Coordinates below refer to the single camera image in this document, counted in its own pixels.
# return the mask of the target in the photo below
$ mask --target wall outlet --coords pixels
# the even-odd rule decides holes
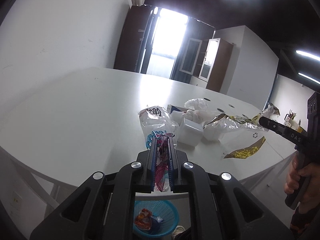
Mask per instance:
[[[12,193],[10,205],[13,206],[18,211],[21,209],[22,198],[15,191]]]

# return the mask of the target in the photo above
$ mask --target snack wrapper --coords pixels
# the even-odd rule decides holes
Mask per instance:
[[[156,178],[155,189],[161,192],[168,191],[169,176],[168,176],[168,139],[174,137],[172,133],[158,133],[158,131],[152,132],[157,138],[157,159],[156,159]]]
[[[134,224],[142,231],[147,231],[148,234],[157,234],[161,229],[163,219],[158,216],[153,216],[152,212],[143,208],[139,215],[135,218]]]
[[[268,129],[259,125],[259,119],[262,116],[270,118],[274,114],[279,115],[280,112],[278,108],[271,103],[269,103],[268,108],[254,116],[252,119],[219,114],[204,126],[204,137],[209,141],[218,140],[221,139],[225,133],[238,131],[239,128],[267,132]]]
[[[222,159],[236,158],[246,159],[256,154],[265,145],[266,131],[238,129],[220,139],[223,147]]]
[[[168,112],[160,106],[148,107],[141,110],[139,112],[139,119],[147,149],[150,149],[152,138],[155,136],[152,134],[153,131],[176,134],[179,128],[179,125],[170,119]],[[177,144],[176,138],[173,138],[173,143]]]

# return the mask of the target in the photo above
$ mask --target ceiling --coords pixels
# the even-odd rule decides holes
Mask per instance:
[[[310,1],[320,7],[320,0]],[[146,0],[145,4],[183,13],[217,30],[246,25],[277,54],[279,74],[320,92],[320,85],[297,74],[320,81],[320,61],[295,52],[320,56],[320,17],[309,0]]]

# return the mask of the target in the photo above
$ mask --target human hand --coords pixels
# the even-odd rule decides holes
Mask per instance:
[[[320,165],[310,163],[299,171],[297,167],[298,158],[295,156],[290,163],[289,173],[287,174],[286,183],[284,184],[284,192],[292,194],[294,190],[298,189],[301,176],[311,177],[308,188],[302,196],[299,205],[299,213],[305,214],[320,204]]]

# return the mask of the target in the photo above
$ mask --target styrofoam container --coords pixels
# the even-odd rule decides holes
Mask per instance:
[[[182,120],[179,128],[178,142],[182,142],[191,146],[197,146],[203,136],[202,125],[192,122],[186,118]]]

